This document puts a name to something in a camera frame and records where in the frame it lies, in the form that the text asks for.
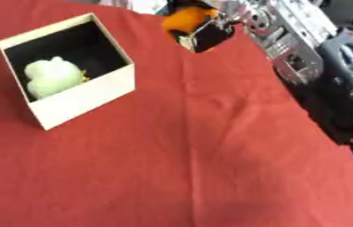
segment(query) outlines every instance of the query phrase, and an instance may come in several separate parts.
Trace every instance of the cardboard box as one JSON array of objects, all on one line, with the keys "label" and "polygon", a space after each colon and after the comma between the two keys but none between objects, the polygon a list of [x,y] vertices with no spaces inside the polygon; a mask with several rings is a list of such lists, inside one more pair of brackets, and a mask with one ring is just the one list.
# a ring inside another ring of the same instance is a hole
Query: cardboard box
[{"label": "cardboard box", "polygon": [[[133,61],[93,13],[4,39],[0,50],[27,105],[46,130],[135,89]],[[27,92],[24,69],[55,56],[87,70],[90,81],[35,100]]]}]

